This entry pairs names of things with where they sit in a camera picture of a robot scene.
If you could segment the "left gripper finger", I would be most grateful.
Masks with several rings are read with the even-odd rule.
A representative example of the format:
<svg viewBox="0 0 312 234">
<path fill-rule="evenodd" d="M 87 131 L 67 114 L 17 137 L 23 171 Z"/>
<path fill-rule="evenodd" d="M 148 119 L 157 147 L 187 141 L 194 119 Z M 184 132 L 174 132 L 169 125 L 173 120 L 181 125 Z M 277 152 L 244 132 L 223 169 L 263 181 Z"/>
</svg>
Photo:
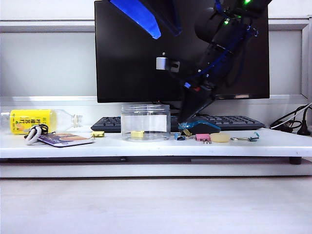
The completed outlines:
<svg viewBox="0 0 312 234">
<path fill-rule="evenodd" d="M 174 0 L 147 0 L 146 3 L 153 15 L 161 21 L 173 35 L 178 36 L 182 32 L 178 10 Z"/>
<path fill-rule="evenodd" d="M 154 15 L 139 0 L 111 0 L 110 3 L 149 33 L 152 38 L 161 37 Z"/>
</svg>

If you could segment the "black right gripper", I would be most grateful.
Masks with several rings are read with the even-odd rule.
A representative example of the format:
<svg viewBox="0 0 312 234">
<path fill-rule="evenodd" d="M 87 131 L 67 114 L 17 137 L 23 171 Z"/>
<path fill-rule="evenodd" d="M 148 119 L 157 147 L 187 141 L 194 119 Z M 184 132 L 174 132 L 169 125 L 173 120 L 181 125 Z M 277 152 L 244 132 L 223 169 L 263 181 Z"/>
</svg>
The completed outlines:
<svg viewBox="0 0 312 234">
<path fill-rule="evenodd" d="M 210 93 L 217 88 L 216 65 L 216 61 L 208 62 L 203 67 L 196 67 L 184 61 L 170 61 L 170 76 L 177 85 L 185 89 L 178 116 L 179 122 L 185 122 L 214 102 L 214 97 L 203 97 L 200 92 Z"/>
</svg>

